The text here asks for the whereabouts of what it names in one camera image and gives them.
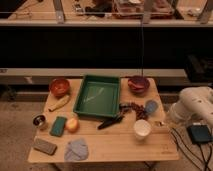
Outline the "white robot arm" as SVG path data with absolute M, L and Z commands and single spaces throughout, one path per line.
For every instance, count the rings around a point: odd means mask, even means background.
M 179 99 L 168 110 L 173 123 L 189 121 L 196 114 L 213 128 L 213 89 L 210 87 L 188 87 L 179 93 Z

